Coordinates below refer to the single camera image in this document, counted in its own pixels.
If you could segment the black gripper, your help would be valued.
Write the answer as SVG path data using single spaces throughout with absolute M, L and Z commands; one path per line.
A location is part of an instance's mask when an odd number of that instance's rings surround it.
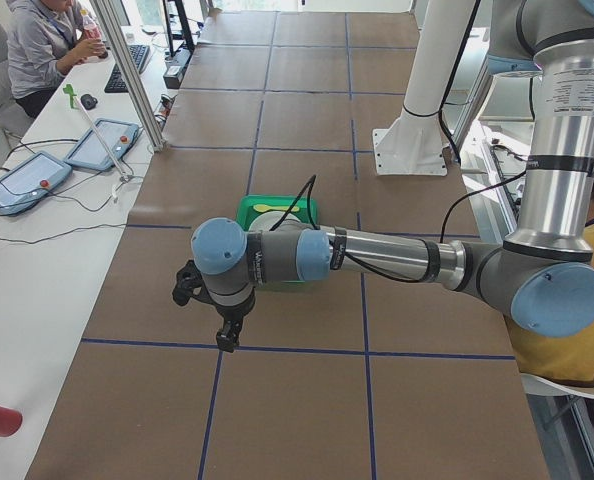
M 223 326 L 216 334 L 216 343 L 221 351 L 233 353 L 239 347 L 239 335 L 244 317 L 255 306 L 255 296 L 250 295 L 242 303 L 234 306 L 217 305 L 216 310 L 223 318 Z

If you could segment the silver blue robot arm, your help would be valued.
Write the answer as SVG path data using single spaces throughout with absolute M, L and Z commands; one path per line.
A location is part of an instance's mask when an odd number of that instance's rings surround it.
M 592 250 L 583 229 L 594 180 L 594 1 L 497 1 L 490 70 L 536 69 L 542 90 L 518 224 L 499 245 L 390 238 L 281 217 L 245 231 L 213 218 L 191 238 L 173 299 L 213 306 L 223 351 L 239 344 L 258 286 L 354 269 L 402 283 L 442 284 L 547 337 L 594 321 Z

